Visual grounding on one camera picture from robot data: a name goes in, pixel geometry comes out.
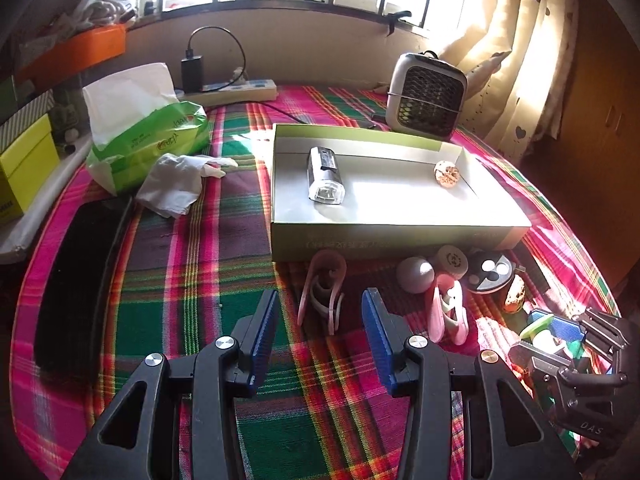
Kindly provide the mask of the green white spool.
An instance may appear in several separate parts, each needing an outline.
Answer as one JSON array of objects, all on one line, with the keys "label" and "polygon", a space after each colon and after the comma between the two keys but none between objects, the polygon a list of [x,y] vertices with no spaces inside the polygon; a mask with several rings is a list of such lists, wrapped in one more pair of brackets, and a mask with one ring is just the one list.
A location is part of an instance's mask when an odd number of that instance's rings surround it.
[{"label": "green white spool", "polygon": [[548,330],[543,330],[535,334],[534,326],[529,324],[529,315],[527,317],[527,324],[521,330],[520,339],[529,342],[543,352],[562,356],[563,358],[574,360],[587,356],[584,345],[585,339],[583,341],[566,342],[553,337],[552,333]]}]

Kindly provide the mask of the pink clip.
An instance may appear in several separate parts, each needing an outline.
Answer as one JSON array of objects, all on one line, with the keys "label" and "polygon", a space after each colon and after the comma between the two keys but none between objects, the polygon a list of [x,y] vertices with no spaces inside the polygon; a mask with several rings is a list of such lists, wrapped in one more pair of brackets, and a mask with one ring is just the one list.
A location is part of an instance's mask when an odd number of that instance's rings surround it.
[{"label": "pink clip", "polygon": [[297,325],[301,326],[308,307],[313,307],[328,324],[328,332],[334,335],[340,326],[346,278],[346,260],[335,250],[322,249],[309,263],[302,296],[297,312]]},{"label": "pink clip", "polygon": [[439,273],[425,293],[426,330],[431,341],[447,336],[452,344],[462,346],[469,337],[468,312],[463,305],[461,284],[451,275]]}]

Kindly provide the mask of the grey ball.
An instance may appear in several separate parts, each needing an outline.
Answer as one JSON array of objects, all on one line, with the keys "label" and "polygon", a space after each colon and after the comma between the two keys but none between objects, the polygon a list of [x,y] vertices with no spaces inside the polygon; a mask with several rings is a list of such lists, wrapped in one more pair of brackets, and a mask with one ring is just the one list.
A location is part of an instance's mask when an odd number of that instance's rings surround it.
[{"label": "grey ball", "polygon": [[432,286],[434,278],[433,266],[423,257],[405,258],[396,268],[397,283],[409,294],[423,294]]}]

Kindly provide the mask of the black round disc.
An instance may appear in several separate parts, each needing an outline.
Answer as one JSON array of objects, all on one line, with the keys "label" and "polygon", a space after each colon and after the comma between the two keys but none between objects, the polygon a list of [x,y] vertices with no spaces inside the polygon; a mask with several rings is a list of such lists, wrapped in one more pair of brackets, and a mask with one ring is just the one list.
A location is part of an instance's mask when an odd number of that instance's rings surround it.
[{"label": "black round disc", "polygon": [[473,294],[488,295],[508,286],[515,275],[514,263],[503,252],[473,252],[460,280]]}]

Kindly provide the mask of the white round cap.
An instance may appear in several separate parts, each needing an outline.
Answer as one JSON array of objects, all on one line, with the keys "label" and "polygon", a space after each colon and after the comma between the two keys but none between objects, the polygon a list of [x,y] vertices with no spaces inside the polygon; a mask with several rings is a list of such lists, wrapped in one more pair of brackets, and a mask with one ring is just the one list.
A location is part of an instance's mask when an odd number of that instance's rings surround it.
[{"label": "white round cap", "polygon": [[469,271],[468,258],[454,245],[439,247],[433,257],[432,265],[437,272],[448,274],[455,280],[460,280]]}]

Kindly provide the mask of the plaid bedspread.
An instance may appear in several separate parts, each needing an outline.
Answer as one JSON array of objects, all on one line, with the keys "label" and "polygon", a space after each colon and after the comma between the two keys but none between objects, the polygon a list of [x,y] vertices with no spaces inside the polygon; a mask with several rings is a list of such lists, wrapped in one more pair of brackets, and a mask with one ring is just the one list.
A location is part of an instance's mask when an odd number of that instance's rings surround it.
[{"label": "plaid bedspread", "polygon": [[270,177],[277,124],[371,127],[382,106],[370,91],[285,87],[277,102],[215,110],[212,152],[233,158],[228,176],[206,182],[190,214],[132,217],[107,296],[98,378],[71,386],[36,367],[37,318],[55,253],[77,209],[99,187],[78,170],[58,200],[26,271],[15,313],[9,371],[18,442],[36,471],[58,478],[114,394],[150,352],[192,354],[251,314],[262,292],[277,289],[282,311],[269,372],[239,417],[246,474],[252,479],[393,479],[408,403],[378,381],[360,318],[360,297],[378,288],[386,306],[414,330],[426,326],[422,299],[403,292],[390,263],[369,260],[347,269],[340,330],[316,320],[298,326],[301,263],[270,254]]}]

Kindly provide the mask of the white green cardboard box tray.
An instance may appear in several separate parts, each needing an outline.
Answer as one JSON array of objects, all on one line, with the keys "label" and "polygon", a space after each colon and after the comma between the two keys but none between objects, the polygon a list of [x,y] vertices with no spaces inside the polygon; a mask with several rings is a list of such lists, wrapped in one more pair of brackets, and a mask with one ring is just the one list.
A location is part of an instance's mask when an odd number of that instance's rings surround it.
[{"label": "white green cardboard box tray", "polygon": [[[345,187],[341,205],[308,198],[307,157],[334,151]],[[450,160],[460,182],[442,188],[434,166]],[[271,255],[307,261],[321,249],[347,259],[410,257],[442,245],[511,249],[530,222],[466,148],[391,131],[277,125],[271,165]]]}]

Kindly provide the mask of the black clear small flashlight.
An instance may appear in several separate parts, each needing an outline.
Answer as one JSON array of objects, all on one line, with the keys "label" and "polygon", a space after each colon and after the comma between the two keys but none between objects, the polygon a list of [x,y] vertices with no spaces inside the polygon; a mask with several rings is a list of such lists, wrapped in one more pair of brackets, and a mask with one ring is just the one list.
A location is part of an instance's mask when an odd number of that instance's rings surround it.
[{"label": "black clear small flashlight", "polygon": [[314,146],[307,157],[308,198],[323,205],[341,205],[345,187],[334,151]]}]

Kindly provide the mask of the crumpled white tissue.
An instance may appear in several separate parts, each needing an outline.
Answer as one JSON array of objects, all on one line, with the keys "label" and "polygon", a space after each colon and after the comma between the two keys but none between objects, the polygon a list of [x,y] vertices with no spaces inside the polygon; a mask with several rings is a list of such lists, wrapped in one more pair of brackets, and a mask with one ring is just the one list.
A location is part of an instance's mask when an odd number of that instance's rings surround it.
[{"label": "crumpled white tissue", "polygon": [[163,218],[180,218],[198,200],[206,178],[223,178],[238,163],[228,157],[163,154],[137,192],[136,201]]}]

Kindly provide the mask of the walnut in tray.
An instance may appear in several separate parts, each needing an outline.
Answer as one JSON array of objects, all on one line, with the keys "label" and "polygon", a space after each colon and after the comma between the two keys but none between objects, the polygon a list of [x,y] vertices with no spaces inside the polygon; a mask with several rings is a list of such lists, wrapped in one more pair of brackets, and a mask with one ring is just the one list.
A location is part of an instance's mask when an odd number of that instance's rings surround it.
[{"label": "walnut in tray", "polygon": [[454,188],[461,180],[458,167],[450,160],[440,160],[434,166],[434,178],[442,188]]}]

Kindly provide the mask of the black flat pad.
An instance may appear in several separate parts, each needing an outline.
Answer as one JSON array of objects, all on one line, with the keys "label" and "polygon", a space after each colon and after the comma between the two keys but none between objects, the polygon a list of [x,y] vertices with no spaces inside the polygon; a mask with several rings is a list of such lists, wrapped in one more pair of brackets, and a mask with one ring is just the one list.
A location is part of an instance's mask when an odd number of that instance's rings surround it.
[{"label": "black flat pad", "polygon": [[133,211],[134,201],[125,196],[85,203],[74,214],[38,315],[34,358],[46,374],[96,379],[107,297]]}]

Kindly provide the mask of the grey mini air cooler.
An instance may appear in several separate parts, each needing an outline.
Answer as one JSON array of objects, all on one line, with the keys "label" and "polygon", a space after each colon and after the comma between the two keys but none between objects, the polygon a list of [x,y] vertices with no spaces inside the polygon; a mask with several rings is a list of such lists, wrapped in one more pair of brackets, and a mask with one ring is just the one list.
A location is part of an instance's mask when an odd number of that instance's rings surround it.
[{"label": "grey mini air cooler", "polygon": [[404,53],[387,91],[386,125],[402,133],[448,141],[464,103],[468,78],[431,51]]}]

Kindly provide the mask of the white power strip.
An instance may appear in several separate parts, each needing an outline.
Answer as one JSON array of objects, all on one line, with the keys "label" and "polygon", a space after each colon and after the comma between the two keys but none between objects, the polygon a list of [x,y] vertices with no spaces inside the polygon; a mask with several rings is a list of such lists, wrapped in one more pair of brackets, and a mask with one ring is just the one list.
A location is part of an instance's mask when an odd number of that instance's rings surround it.
[{"label": "white power strip", "polygon": [[254,79],[237,82],[224,88],[222,84],[206,84],[202,92],[185,94],[175,91],[180,101],[190,101],[204,107],[216,107],[246,101],[274,101],[278,97],[278,87],[272,79]]}]

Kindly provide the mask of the green tissue pack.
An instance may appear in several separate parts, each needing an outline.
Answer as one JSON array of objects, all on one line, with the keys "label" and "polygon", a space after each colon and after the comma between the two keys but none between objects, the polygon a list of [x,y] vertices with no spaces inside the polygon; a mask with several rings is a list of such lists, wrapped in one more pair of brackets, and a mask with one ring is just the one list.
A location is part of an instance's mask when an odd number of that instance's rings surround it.
[{"label": "green tissue pack", "polygon": [[163,154],[194,155],[210,143],[204,107],[177,98],[164,63],[139,65],[82,88],[92,147],[90,176],[118,195],[136,188]]}]

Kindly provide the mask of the black charger adapter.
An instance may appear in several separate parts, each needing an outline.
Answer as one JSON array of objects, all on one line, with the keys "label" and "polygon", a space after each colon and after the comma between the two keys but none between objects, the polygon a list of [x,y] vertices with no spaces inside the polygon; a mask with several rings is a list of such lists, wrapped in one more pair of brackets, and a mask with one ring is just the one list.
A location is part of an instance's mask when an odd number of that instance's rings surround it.
[{"label": "black charger adapter", "polygon": [[201,55],[191,55],[181,60],[182,90],[185,94],[198,93],[204,86],[204,68]]}]

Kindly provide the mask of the yellow green box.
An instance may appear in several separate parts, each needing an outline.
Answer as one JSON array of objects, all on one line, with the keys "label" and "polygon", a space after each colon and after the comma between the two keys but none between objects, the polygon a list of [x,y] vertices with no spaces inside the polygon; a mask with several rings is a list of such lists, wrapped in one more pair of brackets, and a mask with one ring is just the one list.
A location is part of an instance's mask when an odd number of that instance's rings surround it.
[{"label": "yellow green box", "polygon": [[1,154],[1,224],[28,211],[59,163],[49,115],[44,114]]}]

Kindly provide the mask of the cream heart curtain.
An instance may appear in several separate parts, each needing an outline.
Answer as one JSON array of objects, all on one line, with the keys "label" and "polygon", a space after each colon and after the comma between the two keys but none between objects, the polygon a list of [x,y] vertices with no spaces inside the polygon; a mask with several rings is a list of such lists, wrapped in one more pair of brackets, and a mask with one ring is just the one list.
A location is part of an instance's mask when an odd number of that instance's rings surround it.
[{"label": "cream heart curtain", "polygon": [[464,0],[442,58],[469,78],[460,126],[513,165],[556,136],[578,0]]}]

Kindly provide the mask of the striped box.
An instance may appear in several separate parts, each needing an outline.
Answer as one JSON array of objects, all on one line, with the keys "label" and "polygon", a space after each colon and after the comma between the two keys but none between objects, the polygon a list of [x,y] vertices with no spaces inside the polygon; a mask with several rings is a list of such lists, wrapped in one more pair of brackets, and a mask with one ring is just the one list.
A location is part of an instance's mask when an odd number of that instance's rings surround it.
[{"label": "striped box", "polygon": [[0,127],[0,153],[11,144],[39,118],[49,113],[55,104],[53,90],[50,89],[31,100],[9,117]]}]

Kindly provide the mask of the orange box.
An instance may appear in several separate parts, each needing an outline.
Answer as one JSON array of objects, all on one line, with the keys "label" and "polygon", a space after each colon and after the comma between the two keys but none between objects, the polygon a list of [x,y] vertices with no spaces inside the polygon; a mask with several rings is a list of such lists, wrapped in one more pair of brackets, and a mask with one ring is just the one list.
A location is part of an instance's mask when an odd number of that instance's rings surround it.
[{"label": "orange box", "polygon": [[49,90],[71,76],[116,58],[126,51],[126,27],[98,27],[57,44],[15,75],[15,82],[30,80],[37,92]]}]

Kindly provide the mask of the plastic bag on sill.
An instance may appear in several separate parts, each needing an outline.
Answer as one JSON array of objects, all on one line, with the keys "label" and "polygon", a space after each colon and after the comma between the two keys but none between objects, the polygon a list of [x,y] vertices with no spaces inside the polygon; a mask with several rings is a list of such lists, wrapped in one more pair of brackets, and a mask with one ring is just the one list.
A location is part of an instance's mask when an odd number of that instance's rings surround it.
[{"label": "plastic bag on sill", "polygon": [[51,32],[62,41],[90,29],[125,24],[136,15],[134,0],[80,0],[71,14],[58,17]]}]

